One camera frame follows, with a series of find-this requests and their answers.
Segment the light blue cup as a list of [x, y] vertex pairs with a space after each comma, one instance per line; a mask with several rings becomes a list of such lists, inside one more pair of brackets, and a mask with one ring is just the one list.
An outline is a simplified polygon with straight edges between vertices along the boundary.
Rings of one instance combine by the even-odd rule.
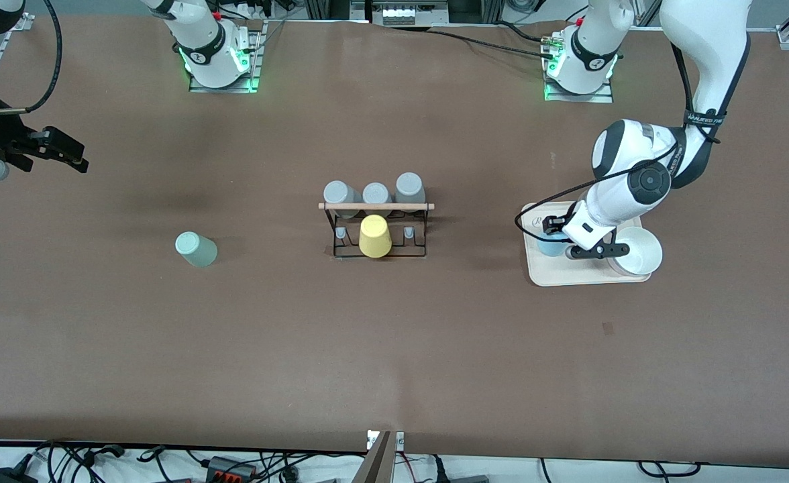
[[562, 231], [554, 233], [541, 233], [538, 235], [537, 248], [539, 253], [548, 257], [563, 256], [570, 245], [570, 240]]

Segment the pale green cup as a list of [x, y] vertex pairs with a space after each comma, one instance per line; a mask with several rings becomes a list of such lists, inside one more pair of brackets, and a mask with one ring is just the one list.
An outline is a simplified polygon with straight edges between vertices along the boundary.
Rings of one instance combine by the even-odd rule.
[[180, 233], [174, 242], [180, 256], [194, 267], [210, 266], [217, 259], [219, 248], [213, 241], [193, 231]]

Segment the beige rectangular tray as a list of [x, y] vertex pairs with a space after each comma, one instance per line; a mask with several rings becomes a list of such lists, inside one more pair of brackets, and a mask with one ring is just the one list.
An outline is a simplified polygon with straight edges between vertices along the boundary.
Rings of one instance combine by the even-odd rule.
[[[544, 218], [563, 216], [573, 204], [572, 201], [548, 202], [524, 214], [521, 224], [527, 231], [539, 233]], [[539, 251], [536, 239], [528, 235], [524, 235], [524, 242], [529, 277], [542, 287], [644, 282], [650, 278], [648, 274], [631, 276], [618, 273], [607, 259], [571, 260], [565, 254], [546, 256]]]

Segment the white bowl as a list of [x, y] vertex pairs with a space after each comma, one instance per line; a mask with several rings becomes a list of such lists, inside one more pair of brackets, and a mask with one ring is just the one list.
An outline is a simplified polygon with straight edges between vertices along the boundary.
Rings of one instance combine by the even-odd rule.
[[661, 242], [649, 230], [631, 226], [619, 231], [615, 241], [618, 244], [627, 244], [629, 248], [624, 256], [609, 260], [609, 266], [621, 275], [647, 277], [664, 261]]

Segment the grey cup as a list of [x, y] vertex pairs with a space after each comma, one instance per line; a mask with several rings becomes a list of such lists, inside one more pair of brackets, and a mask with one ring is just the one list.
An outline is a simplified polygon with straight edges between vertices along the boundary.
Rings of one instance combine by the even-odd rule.
[[[330, 204], [360, 204], [363, 201], [361, 194], [342, 180], [333, 180], [324, 187], [322, 193], [324, 202]], [[360, 210], [330, 210], [333, 216], [339, 218], [354, 218]]]
[[[362, 190], [362, 201], [367, 205], [390, 204], [392, 202], [392, 195], [385, 184], [382, 184], [381, 182], [371, 182], [367, 184], [367, 186], [365, 186]], [[367, 214], [367, 216], [376, 215], [386, 218], [391, 214], [392, 211], [370, 210], [368, 208], [364, 208], [364, 212]]]
[[394, 202], [397, 204], [425, 204], [426, 195], [422, 178], [415, 173], [403, 173], [395, 183]]

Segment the yellow cup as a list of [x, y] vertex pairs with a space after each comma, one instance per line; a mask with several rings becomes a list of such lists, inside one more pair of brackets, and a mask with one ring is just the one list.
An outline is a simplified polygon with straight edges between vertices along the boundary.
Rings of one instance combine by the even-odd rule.
[[360, 251], [371, 259], [385, 257], [392, 250], [388, 221], [379, 215], [366, 216], [360, 224]]

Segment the white power strip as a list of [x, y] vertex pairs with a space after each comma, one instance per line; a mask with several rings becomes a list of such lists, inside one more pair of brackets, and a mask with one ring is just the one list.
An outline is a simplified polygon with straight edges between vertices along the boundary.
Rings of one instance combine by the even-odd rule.
[[375, 6], [375, 22], [389, 27], [428, 27], [437, 13], [446, 13], [432, 4], [385, 4]]

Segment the black connector with orange levers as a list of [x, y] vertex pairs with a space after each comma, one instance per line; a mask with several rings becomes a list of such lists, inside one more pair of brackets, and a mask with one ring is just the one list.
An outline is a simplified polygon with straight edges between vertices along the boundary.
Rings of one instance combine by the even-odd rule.
[[256, 475], [254, 464], [241, 464], [236, 460], [213, 456], [209, 459], [205, 483], [252, 483]]

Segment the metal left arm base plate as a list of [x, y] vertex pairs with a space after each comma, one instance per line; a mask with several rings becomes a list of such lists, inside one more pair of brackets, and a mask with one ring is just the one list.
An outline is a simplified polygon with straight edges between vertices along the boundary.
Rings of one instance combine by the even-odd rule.
[[570, 52], [572, 36], [577, 29], [575, 25], [569, 25], [562, 31], [554, 32], [541, 46], [541, 52], [549, 54], [549, 58], [542, 61], [544, 99], [612, 103], [611, 77], [619, 56], [615, 53], [611, 58], [587, 57], [584, 63]]

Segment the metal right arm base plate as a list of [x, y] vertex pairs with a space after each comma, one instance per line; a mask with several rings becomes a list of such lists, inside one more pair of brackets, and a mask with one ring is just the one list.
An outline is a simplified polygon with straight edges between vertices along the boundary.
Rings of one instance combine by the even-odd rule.
[[264, 43], [268, 39], [269, 22], [249, 28], [247, 25], [236, 25], [233, 28], [233, 40], [228, 48], [233, 56], [238, 76], [232, 83], [223, 87], [207, 87], [192, 76], [191, 68], [186, 65], [188, 73], [188, 91], [192, 93], [225, 93], [251, 94], [258, 91], [264, 58]]

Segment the brown slanted post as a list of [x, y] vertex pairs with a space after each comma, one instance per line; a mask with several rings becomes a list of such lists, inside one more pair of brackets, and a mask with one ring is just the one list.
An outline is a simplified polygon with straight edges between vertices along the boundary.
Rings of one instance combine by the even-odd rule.
[[392, 483], [395, 456], [399, 452], [397, 431], [377, 431], [369, 436], [370, 449], [351, 483]]

